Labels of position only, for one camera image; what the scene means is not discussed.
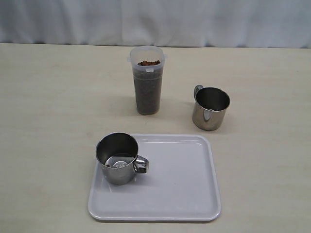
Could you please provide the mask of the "steel mug with pellets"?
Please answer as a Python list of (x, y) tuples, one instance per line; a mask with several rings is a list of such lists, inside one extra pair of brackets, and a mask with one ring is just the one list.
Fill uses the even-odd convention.
[(110, 133), (101, 139), (96, 147), (96, 158), (105, 179), (114, 185), (127, 184), (149, 169), (148, 159), (138, 154), (136, 139), (126, 133)]

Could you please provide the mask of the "clear plastic tall cup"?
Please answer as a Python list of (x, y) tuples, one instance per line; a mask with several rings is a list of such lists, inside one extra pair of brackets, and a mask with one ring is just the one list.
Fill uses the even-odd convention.
[(152, 115), (159, 111), (165, 54), (156, 46), (140, 46), (130, 51), (137, 111)]

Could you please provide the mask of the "white rectangular tray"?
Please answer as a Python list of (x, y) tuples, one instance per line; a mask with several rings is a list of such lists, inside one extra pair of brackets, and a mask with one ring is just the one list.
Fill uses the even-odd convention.
[(96, 164), (88, 199), (94, 219), (208, 222), (220, 215), (213, 155), (205, 137), (136, 133), (134, 138), (149, 170), (126, 185), (112, 185)]

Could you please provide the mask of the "white backdrop curtain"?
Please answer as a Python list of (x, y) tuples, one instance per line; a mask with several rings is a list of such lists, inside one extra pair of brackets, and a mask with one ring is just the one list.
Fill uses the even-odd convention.
[(3, 0), (9, 43), (310, 48), (308, 0)]

